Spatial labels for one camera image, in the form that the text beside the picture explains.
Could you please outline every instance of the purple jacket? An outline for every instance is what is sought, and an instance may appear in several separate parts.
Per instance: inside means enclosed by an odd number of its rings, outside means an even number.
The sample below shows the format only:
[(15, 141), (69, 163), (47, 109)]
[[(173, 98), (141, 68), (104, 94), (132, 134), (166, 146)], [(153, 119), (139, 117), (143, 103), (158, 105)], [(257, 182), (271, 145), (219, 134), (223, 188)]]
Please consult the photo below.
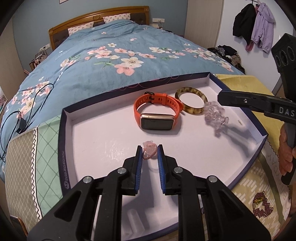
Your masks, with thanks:
[(274, 16), (265, 3), (258, 8), (251, 40), (268, 53), (274, 40)]

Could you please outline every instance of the patterned tablecloth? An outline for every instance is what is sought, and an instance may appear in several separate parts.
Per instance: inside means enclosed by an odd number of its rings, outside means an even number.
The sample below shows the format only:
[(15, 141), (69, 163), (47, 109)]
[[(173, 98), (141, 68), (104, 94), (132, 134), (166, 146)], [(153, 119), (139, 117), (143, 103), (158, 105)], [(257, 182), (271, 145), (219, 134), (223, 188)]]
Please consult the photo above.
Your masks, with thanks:
[[(217, 75), (229, 88), (238, 91), (272, 94), (253, 76)], [(233, 193), (252, 210), (257, 192), (266, 192), (271, 215), (259, 220), (274, 237), (287, 219), (291, 200), (289, 188), (281, 183), (277, 150), (282, 122), (255, 113), (269, 133), (258, 158), (233, 189)], [(6, 157), (6, 195), (10, 214), (20, 217), (27, 230), (62, 198), (57, 163), (60, 116), (11, 140)], [(177, 240), (178, 232), (161, 238)]]

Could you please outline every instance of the pillow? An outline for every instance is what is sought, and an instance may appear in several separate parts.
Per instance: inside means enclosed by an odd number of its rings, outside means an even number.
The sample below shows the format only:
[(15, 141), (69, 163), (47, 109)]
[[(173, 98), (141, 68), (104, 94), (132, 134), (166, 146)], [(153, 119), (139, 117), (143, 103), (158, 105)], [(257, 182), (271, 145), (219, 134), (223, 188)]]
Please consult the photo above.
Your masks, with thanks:
[(104, 19), (105, 23), (109, 23), (111, 21), (118, 20), (118, 19), (130, 20), (131, 14), (130, 13), (117, 14), (117, 15), (113, 15), (113, 16), (103, 17), (103, 19)]
[(82, 24), (82, 25), (79, 25), (79, 26), (76, 26), (76, 27), (69, 28), (68, 29), (69, 36), (71, 36), (71, 34), (77, 32), (78, 30), (82, 30), (82, 29), (85, 29), (85, 28), (92, 28), (93, 26), (94, 26), (94, 22), (89, 22), (89, 23), (86, 23), (86, 24)]

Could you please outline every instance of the floral duvet cover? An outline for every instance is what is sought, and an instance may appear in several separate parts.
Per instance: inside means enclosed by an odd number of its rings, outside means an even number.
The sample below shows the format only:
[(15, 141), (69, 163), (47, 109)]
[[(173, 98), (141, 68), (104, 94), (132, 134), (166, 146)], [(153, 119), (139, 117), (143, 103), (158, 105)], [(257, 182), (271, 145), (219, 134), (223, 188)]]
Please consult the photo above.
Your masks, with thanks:
[[(59, 115), (64, 107), (103, 92), (199, 72), (242, 74), (212, 52), (173, 33), (130, 20), (115, 20), (68, 37), (24, 80), (7, 104), (3, 120), (19, 110), (28, 122), (30, 111), (34, 114), (49, 95), (29, 121), (33, 128)], [(18, 115), (11, 115), (3, 127), (3, 149)], [(5, 163), (0, 160), (3, 180), (4, 172)]]

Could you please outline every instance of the finger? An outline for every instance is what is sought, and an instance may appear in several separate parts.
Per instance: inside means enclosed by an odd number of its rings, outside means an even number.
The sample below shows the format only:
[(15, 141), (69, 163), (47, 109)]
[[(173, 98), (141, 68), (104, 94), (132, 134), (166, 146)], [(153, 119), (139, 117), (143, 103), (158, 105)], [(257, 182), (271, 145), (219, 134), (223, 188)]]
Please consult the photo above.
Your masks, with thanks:
[(280, 165), (283, 167), (283, 169), (286, 171), (286, 172), (291, 172), (292, 169), (293, 169), (293, 163), (291, 162), (288, 162), (286, 160), (283, 160), (280, 162)]
[(296, 158), (296, 147), (293, 148), (292, 155), (293, 155), (294, 158)]
[(279, 141), (280, 142), (287, 142), (287, 133), (286, 133), (284, 125), (281, 127), (281, 135), (279, 136)]
[(279, 156), (288, 162), (292, 162), (293, 160), (293, 155), (292, 155), (292, 148), (288, 146), (288, 144), (281, 143), (280, 148), (279, 148)]
[(287, 174), (286, 170), (282, 167), (282, 165), (279, 165), (279, 172), (284, 176)]

